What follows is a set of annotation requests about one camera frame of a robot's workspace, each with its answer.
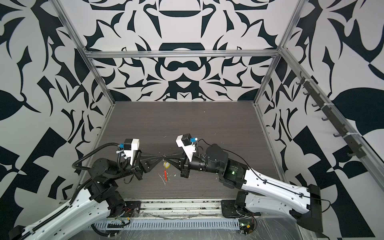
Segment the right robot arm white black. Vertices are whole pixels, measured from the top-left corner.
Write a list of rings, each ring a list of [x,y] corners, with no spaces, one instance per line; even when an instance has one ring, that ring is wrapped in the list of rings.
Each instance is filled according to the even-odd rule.
[[[188,178],[192,170],[213,173],[219,182],[231,189],[238,189],[237,207],[245,213],[279,213],[287,215],[304,229],[323,232],[325,201],[318,186],[290,185],[270,178],[247,164],[229,158],[227,151],[217,144],[206,149],[202,156],[184,147],[181,155],[166,156],[164,160]]]

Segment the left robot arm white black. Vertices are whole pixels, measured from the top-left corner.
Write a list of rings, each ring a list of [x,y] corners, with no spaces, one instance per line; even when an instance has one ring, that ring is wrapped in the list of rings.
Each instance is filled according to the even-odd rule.
[[[118,159],[96,160],[91,167],[82,162],[100,150],[115,147]],[[87,171],[90,178],[82,183],[72,198],[46,217],[29,226],[16,226],[9,232],[11,240],[67,240],[87,227],[105,218],[124,214],[126,202],[118,192],[117,180],[125,177],[142,180],[165,156],[143,156],[137,139],[125,143],[104,144],[75,161],[72,167]]]

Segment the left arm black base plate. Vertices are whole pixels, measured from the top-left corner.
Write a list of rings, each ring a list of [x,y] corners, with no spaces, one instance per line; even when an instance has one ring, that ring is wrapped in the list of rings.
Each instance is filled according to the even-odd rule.
[[[122,218],[132,218],[140,214],[141,212],[141,201],[128,200],[125,201],[123,207],[123,213],[120,215]]]

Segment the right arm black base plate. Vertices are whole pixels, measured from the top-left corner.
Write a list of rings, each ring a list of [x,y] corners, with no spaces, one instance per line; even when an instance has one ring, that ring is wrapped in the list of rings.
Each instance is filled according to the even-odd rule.
[[[242,218],[242,215],[235,207],[235,200],[221,200],[222,215],[224,218]]]

